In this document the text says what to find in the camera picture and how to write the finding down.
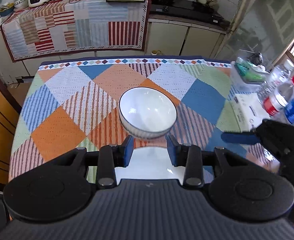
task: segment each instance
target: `kitchen floor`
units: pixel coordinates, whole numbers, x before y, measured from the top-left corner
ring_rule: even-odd
[[[10,94],[15,98],[19,105],[23,105],[28,93],[31,82],[29,83],[13,83],[7,86]]]

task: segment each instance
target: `white cabinet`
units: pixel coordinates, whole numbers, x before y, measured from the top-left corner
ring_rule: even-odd
[[[16,77],[29,76],[22,61],[13,63],[0,32],[0,75],[6,84],[17,82]]]
[[[178,56],[188,27],[168,23],[151,23],[146,55],[159,50],[163,55]]]
[[[181,56],[199,55],[210,58],[220,35],[217,32],[190,27]]]
[[[34,76],[38,71],[39,66],[42,62],[45,61],[56,61],[60,60],[59,56],[51,56],[51,57],[41,57],[41,58],[31,58],[31,59],[24,59],[23,62],[31,76]]]
[[[73,53],[70,52],[70,54],[64,54],[60,55],[60,59],[77,59],[77,58],[83,58],[83,57],[95,57],[96,54],[94,51],[86,51],[86,52],[78,52],[78,53]]]
[[[99,50],[96,54],[97,57],[143,56],[145,52],[141,50]]]

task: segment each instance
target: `patchwork tablecloth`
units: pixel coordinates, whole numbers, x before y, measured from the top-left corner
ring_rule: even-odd
[[[144,50],[148,0],[55,0],[14,13],[2,34],[13,61],[69,51]]]
[[[180,143],[212,151],[223,146],[266,168],[263,148],[227,144],[223,131],[239,131],[230,99],[230,65],[203,59],[85,58],[43,63],[20,113],[10,159],[12,178],[77,146],[88,151],[120,144],[128,133],[118,101],[128,89],[150,87],[177,108],[170,130]],[[165,137],[134,140],[135,147],[166,147]]]

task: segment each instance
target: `pipe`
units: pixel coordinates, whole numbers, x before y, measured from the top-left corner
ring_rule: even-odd
[[[225,44],[229,40],[230,36],[235,32],[235,30],[238,28],[239,24],[241,23],[242,15],[245,10],[246,4],[247,4],[247,0],[240,0],[239,1],[236,14],[234,16],[234,19],[231,22],[231,27],[227,30],[227,34],[225,35],[225,37],[224,37],[216,55],[215,55],[215,58],[221,52],[222,48],[225,46]]]

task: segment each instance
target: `red label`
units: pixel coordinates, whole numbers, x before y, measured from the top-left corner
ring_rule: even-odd
[[[273,104],[270,101],[270,97],[267,97],[263,103],[264,108],[266,110],[266,112],[270,115],[270,116],[274,116],[275,114],[277,114],[279,111],[273,106]]]

